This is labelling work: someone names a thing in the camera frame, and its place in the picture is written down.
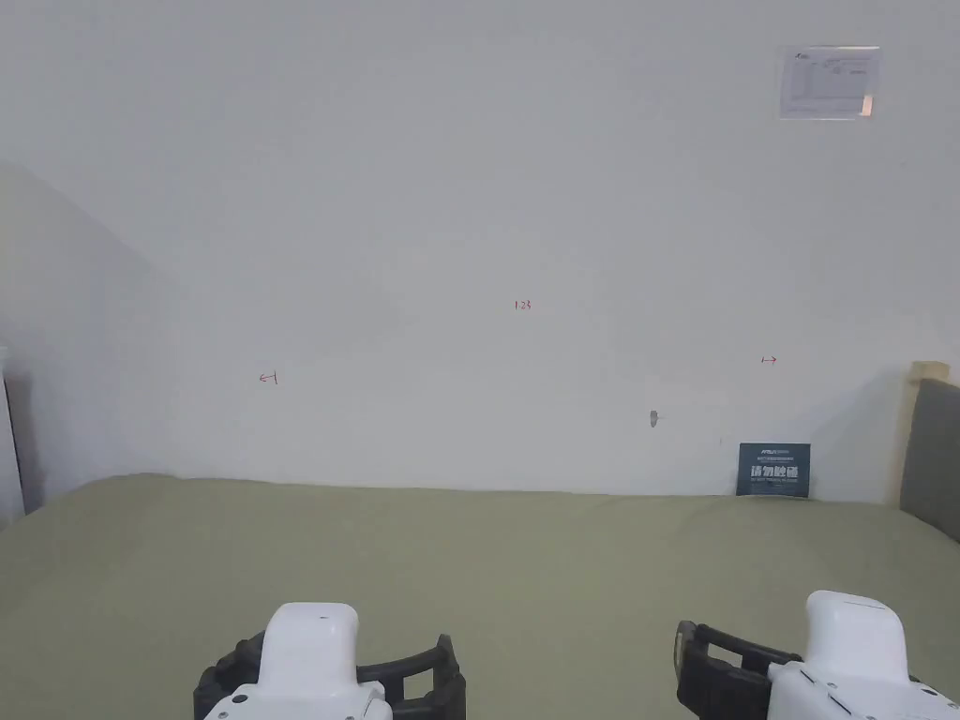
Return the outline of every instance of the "small label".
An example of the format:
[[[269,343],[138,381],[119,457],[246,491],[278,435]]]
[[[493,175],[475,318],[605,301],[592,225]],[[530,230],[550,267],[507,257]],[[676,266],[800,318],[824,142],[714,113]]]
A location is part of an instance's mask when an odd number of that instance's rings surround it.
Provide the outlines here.
[[[810,495],[810,445],[741,443],[738,495]]]

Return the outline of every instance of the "white wall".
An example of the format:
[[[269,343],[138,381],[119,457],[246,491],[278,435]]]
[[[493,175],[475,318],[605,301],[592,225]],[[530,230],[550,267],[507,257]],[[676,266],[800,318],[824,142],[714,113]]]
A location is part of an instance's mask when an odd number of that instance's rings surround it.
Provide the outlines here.
[[[0,8],[34,505],[138,470],[728,492],[761,440],[874,501],[901,374],[960,359],[957,3]],[[882,46],[874,118],[777,119],[818,42]]]

